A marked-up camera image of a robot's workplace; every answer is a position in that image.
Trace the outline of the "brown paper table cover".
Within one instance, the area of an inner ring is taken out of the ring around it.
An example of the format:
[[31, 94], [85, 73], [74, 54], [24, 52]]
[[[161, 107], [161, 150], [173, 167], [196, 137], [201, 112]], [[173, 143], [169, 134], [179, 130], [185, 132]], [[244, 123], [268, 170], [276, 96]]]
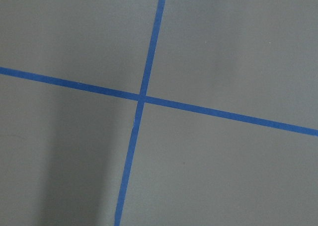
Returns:
[[315, 226], [318, 0], [0, 0], [3, 226]]

